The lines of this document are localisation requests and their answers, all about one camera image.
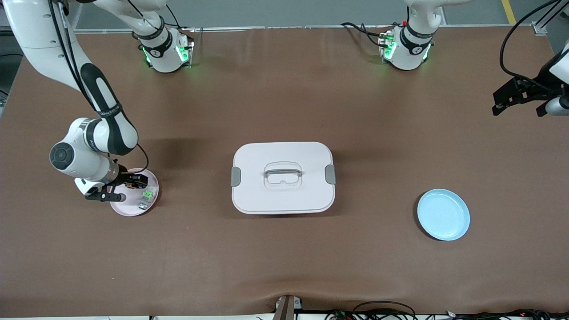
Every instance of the blue plate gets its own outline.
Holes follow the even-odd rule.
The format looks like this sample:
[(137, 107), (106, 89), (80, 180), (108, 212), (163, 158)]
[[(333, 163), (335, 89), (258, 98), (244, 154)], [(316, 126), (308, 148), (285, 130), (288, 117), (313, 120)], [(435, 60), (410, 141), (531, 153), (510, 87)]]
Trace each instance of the blue plate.
[(419, 200), (417, 215), (423, 229), (434, 238), (456, 240), (470, 226), (470, 212), (466, 203), (454, 192), (433, 189)]

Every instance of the brown table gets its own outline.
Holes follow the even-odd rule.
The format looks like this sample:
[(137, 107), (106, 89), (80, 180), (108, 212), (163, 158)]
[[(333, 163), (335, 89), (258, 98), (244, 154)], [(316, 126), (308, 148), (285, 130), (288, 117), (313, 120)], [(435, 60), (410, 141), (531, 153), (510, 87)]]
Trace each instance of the brown table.
[[(263, 313), (387, 299), (420, 313), (569, 309), (569, 122), (536, 104), (493, 117), (507, 28), (442, 28), (420, 69), (382, 65), (341, 29), (203, 34), (195, 64), (145, 67), (130, 35), (82, 35), (151, 157), (162, 197), (124, 218), (89, 202), (48, 161), (78, 117), (78, 92), (24, 62), (0, 122), (0, 315)], [(521, 28), (507, 65), (535, 75), (552, 52)], [(322, 214), (247, 216), (232, 156), (250, 142), (320, 141), (337, 195)], [(134, 151), (121, 162), (140, 166)], [(445, 243), (415, 205), (448, 188), (471, 227)]]

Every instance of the yellow floor stripe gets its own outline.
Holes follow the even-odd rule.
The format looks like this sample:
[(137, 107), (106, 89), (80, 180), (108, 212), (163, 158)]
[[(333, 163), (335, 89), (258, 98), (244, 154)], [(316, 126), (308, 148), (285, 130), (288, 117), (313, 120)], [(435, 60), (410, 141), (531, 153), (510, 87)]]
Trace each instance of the yellow floor stripe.
[(502, 6), (506, 12), (506, 17), (508, 17), (508, 23), (516, 23), (516, 18), (514, 17), (514, 12), (512, 11), (512, 6), (510, 5), (510, 0), (502, 0)]

